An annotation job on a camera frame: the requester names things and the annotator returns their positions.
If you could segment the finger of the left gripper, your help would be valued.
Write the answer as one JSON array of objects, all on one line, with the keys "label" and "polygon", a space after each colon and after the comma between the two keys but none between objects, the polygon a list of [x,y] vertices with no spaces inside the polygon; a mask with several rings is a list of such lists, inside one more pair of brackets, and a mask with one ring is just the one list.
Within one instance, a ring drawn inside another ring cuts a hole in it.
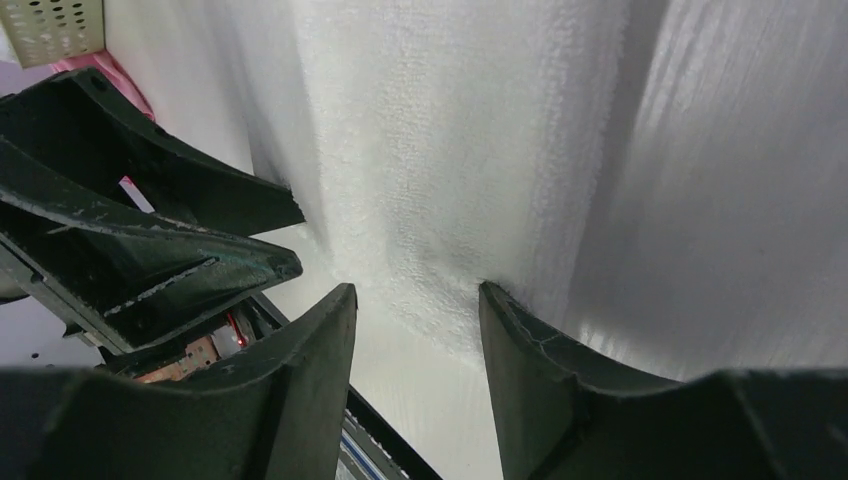
[{"label": "finger of the left gripper", "polygon": [[239,236],[304,223],[289,188],[169,134],[93,67],[1,99],[1,136],[38,163],[120,203],[129,178],[166,217]]},{"label": "finger of the left gripper", "polygon": [[168,343],[298,277],[297,255],[89,190],[1,141],[1,268],[6,281],[116,354]]}]

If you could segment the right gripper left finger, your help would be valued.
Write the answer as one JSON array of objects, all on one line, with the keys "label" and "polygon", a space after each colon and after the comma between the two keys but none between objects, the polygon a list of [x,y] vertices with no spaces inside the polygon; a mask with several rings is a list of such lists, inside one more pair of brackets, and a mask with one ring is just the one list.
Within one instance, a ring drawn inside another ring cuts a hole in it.
[{"label": "right gripper left finger", "polygon": [[351,371],[357,295],[178,381],[101,369],[1,372],[5,479],[331,479]]}]

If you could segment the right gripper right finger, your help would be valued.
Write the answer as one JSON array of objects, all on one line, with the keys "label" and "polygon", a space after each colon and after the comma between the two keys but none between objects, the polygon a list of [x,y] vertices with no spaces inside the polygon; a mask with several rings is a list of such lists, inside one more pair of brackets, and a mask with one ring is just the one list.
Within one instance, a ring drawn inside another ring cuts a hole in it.
[{"label": "right gripper right finger", "polygon": [[843,369],[726,369],[679,382],[608,358],[479,288],[507,479],[843,479]]}]

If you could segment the white towel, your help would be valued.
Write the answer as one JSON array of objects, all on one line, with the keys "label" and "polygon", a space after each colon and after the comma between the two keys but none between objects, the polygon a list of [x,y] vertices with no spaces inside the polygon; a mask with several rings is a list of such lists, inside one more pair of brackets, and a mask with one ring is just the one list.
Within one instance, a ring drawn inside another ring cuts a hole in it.
[{"label": "white towel", "polygon": [[665,1],[224,1],[252,167],[364,312],[481,359],[477,288],[568,303],[631,48]]}]

